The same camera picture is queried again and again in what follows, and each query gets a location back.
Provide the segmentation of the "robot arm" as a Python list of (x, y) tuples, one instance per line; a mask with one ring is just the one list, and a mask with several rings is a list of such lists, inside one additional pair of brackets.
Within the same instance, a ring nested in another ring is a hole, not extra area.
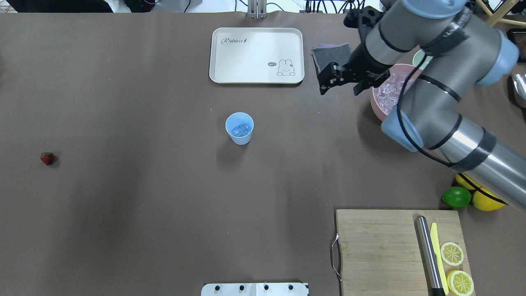
[(421, 48), (432, 59), (401, 91), (383, 133), (525, 210), (525, 158), (455, 110), (472, 86), (490, 86), (509, 73), (518, 47), (474, 16), (465, 0), (396, 0), (371, 28), (357, 27), (361, 43), (348, 61), (318, 67), (321, 95), (347, 83), (355, 83), (355, 95), (378, 87), (404, 54)]

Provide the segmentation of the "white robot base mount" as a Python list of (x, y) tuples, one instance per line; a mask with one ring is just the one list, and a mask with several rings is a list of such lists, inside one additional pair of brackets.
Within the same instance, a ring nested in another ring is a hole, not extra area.
[(309, 286), (300, 282), (209, 283), (201, 296), (309, 296)]

